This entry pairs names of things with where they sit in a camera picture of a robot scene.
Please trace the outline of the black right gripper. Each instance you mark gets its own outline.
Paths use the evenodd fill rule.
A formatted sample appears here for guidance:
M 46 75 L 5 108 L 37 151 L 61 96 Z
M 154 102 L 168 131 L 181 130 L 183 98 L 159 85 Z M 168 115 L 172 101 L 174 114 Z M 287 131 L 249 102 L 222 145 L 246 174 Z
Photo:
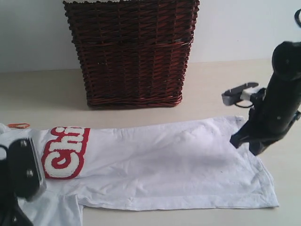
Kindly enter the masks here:
M 230 137 L 230 143 L 238 149 L 249 142 L 253 155 L 260 155 L 281 140 L 301 116 L 301 92 L 297 88 L 248 88 L 244 100 L 250 101 L 253 108 L 248 122 Z

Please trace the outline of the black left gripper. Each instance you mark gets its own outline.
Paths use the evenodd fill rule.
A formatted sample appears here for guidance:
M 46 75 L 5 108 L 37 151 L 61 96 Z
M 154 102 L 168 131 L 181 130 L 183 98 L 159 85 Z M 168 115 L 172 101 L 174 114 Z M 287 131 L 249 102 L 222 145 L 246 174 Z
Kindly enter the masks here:
M 0 224 L 2 226 L 32 226 L 33 223 L 21 210 L 18 197 L 9 185 L 6 158 L 0 161 Z

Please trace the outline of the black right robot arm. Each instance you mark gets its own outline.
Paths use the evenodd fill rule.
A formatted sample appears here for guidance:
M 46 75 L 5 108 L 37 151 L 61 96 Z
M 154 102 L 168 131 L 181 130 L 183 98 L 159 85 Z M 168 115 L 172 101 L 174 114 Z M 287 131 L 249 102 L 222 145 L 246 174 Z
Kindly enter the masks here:
M 285 41 L 272 54 L 273 74 L 265 88 L 248 82 L 222 93 L 226 106 L 249 101 L 247 122 L 233 134 L 230 143 L 239 148 L 249 144 L 249 151 L 257 156 L 270 145 L 281 140 L 301 112 L 301 44 Z

